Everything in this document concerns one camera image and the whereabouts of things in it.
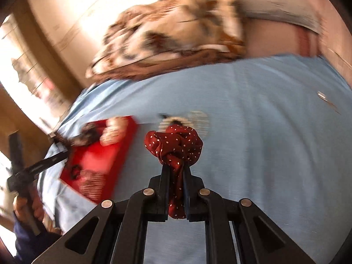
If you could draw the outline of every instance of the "light blue bedsheet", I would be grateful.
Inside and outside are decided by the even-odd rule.
[[[108,81],[82,92],[59,131],[72,137],[86,122],[135,116],[141,125],[113,197],[121,201],[161,172],[143,145],[159,114],[193,110],[209,116],[209,133],[192,173],[224,198],[252,199],[316,263],[331,261],[352,227],[352,91],[322,58],[248,59]],[[67,231],[94,205],[57,180],[62,165],[44,172],[38,188]],[[150,223],[144,263],[205,263],[204,224]]]

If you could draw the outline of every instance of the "dark blue clothing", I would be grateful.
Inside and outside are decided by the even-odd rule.
[[[15,222],[13,232],[16,234],[15,261],[18,264],[31,264],[40,254],[49,248],[60,235],[46,231],[43,224],[39,227],[41,233],[35,236],[32,230],[21,224],[18,220]]]

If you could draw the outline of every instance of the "polka dot scrunchie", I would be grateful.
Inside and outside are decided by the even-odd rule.
[[[149,131],[144,140],[145,147],[159,159],[161,164],[172,167],[169,193],[169,216],[185,218],[183,205],[183,164],[195,164],[202,151],[203,142],[195,129],[177,124],[170,125],[165,132]]]

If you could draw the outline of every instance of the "human hand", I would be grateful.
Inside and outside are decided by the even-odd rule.
[[[34,217],[42,222],[44,219],[44,209],[38,195],[38,191],[35,187],[32,187],[29,189],[29,193],[33,200],[32,209],[34,212]],[[13,210],[17,216],[17,219],[24,224],[28,224],[28,216],[25,210],[27,202],[28,200],[26,198],[20,196],[15,197],[15,200],[13,201]]]

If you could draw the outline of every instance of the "small object on bed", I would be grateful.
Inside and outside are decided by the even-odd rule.
[[[144,146],[159,159],[161,164],[171,166],[169,216],[185,218],[183,203],[183,165],[194,165],[200,157],[203,142],[195,129],[172,124],[165,132],[149,131]]]
[[[194,128],[201,138],[205,138],[208,134],[209,118],[202,111],[190,111],[185,117],[167,114],[160,114],[160,116],[163,118],[158,128],[160,132],[165,132],[166,128],[172,124],[178,124]]]
[[[78,136],[73,138],[65,138],[60,133],[55,132],[52,139],[55,144],[61,143],[69,150],[72,146],[89,146],[98,141],[100,136],[101,132],[98,131],[96,125],[94,123],[87,123],[83,125],[81,128],[81,133]]]
[[[113,117],[106,121],[106,128],[100,137],[102,146],[118,143],[126,135],[128,121],[125,117]]]
[[[60,179],[73,190],[98,204],[112,196],[128,149],[137,130],[132,116],[116,117],[88,123],[88,131],[94,128],[97,135],[116,134],[117,142],[101,144],[99,138],[88,146],[72,146]]]
[[[317,94],[319,98],[323,99],[327,104],[329,104],[329,106],[332,107],[332,109],[334,109],[336,113],[340,114],[339,111],[337,111],[337,107],[332,102],[328,101],[328,99],[326,99],[326,95],[324,93],[318,91]]]

